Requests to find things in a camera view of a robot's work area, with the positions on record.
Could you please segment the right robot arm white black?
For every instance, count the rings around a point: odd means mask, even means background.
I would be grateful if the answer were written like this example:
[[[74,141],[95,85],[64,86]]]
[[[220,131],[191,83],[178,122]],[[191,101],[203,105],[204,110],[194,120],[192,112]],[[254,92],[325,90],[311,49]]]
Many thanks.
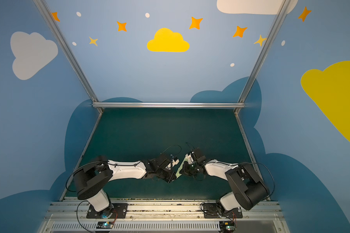
[[[177,176],[193,178],[218,177],[228,182],[231,192],[217,199],[215,203],[200,205],[205,217],[242,217],[241,210],[251,210],[270,196],[270,190],[255,171],[252,163],[231,164],[216,159],[207,159],[199,148],[185,155]]]

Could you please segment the light green paper sheet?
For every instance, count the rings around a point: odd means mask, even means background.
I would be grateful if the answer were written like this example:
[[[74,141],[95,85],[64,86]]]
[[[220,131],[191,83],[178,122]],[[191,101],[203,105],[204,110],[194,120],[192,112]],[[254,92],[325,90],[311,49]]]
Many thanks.
[[[185,168],[185,163],[188,163],[187,158],[186,158],[187,155],[188,154],[185,155],[180,167],[178,168],[178,170],[176,172],[176,178],[179,178],[182,175],[182,170]]]

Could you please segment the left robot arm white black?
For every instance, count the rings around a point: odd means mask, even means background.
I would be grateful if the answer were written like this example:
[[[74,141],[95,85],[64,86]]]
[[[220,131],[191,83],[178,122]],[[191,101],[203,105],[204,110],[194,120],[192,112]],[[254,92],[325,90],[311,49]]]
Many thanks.
[[[94,161],[78,168],[72,178],[77,198],[88,201],[90,207],[86,218],[124,218],[125,213],[111,203],[103,190],[108,182],[122,179],[152,179],[157,177],[170,183],[176,180],[174,166],[179,159],[173,155],[160,154],[159,157],[137,162],[116,162],[99,156]]]

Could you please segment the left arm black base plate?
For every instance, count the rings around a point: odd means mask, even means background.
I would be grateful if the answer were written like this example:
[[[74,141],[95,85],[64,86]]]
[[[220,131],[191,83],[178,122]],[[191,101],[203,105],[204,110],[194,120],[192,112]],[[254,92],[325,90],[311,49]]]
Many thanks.
[[[125,218],[127,214],[128,204],[126,203],[113,203],[110,206],[100,212],[96,211],[95,208],[90,205],[86,218],[93,219],[115,219]]]

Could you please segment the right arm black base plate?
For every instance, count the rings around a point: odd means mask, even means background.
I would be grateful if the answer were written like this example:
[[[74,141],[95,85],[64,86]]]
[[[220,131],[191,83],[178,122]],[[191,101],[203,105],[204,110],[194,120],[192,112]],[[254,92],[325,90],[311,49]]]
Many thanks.
[[[200,210],[203,212],[204,218],[243,218],[240,207],[228,211],[216,203],[201,203]]]

